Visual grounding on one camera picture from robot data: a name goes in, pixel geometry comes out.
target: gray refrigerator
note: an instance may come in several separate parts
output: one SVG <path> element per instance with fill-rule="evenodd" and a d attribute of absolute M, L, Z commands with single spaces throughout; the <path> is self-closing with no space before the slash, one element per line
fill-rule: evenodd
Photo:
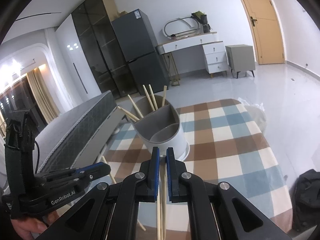
<path fill-rule="evenodd" d="M 112 22 L 124 58 L 132 72 L 139 93 L 142 85 L 151 84 L 154 93 L 169 84 L 169 75 L 161 55 L 148 16 L 137 9 Z"/>

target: gray nightstand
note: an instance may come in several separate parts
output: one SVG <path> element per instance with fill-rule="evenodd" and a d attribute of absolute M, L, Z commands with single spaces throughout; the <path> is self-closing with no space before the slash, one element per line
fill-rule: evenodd
<path fill-rule="evenodd" d="M 227 57 L 231 72 L 234 70 L 238 74 L 241 71 L 251 71 L 254 77 L 253 71 L 256 70 L 254 62 L 253 47 L 249 45 L 231 45 L 226 46 Z"/>

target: checkered rug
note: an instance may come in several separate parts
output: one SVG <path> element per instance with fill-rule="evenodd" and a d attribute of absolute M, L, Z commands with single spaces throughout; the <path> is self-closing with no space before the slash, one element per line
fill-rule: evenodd
<path fill-rule="evenodd" d="M 288 232 L 292 226 L 288 188 L 271 148 L 244 106 L 234 99 L 225 99 L 177 111 L 190 144 L 185 160 L 187 170 L 207 182 L 229 182 Z M 105 158 L 119 182 L 139 171 L 141 162 L 150 159 L 150 153 L 127 123 L 114 135 Z M 173 204 L 167 199 L 166 212 L 166 239 L 189 239 L 187 204 Z M 140 203 L 138 218 L 146 227 L 156 227 L 156 205 Z"/>

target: gray mattress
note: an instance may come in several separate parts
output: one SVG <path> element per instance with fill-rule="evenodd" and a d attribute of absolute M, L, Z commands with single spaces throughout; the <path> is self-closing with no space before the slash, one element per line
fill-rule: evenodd
<path fill-rule="evenodd" d="M 36 137 L 40 147 L 39 171 L 72 167 L 88 141 L 115 109 L 116 101 L 112 93 L 107 91 L 49 123 Z"/>

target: metal pivot screw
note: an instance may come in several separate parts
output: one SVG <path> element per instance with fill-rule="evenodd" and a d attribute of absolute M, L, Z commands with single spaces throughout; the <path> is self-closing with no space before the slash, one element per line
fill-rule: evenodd
<path fill-rule="evenodd" d="M 184 172 L 181 174 L 181 177 L 183 177 L 184 179 L 190 179 L 191 178 L 191 174 L 189 172 Z"/>
<path fill-rule="evenodd" d="M 97 189 L 98 189 L 98 190 L 105 190 L 107 187 L 108 187 L 108 184 L 105 183 L 105 182 L 100 182 L 100 183 L 97 185 Z"/>
<path fill-rule="evenodd" d="M 142 178 L 144 178 L 144 173 L 143 173 L 143 172 L 137 172 L 136 175 L 135 175 L 135 177 L 136 177 L 137 179 L 142 179 Z"/>
<path fill-rule="evenodd" d="M 220 183 L 220 188 L 227 190 L 230 188 L 230 185 L 226 182 L 222 182 L 222 183 Z"/>

